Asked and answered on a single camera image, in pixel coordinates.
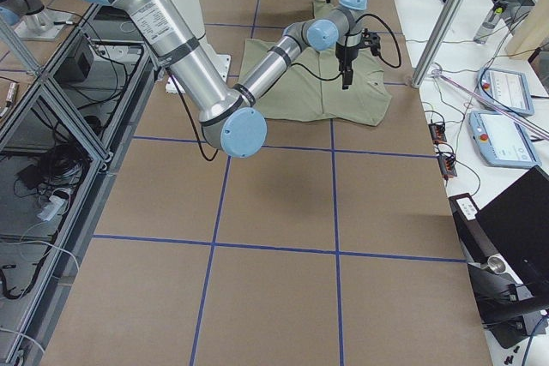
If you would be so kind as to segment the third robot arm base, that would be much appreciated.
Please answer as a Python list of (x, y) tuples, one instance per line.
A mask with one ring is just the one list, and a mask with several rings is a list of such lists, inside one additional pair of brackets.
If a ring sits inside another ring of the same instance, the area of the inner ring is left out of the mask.
[(24, 40), (52, 41), (73, 22), (72, 13), (48, 9), (42, 0), (1, 0), (1, 17)]

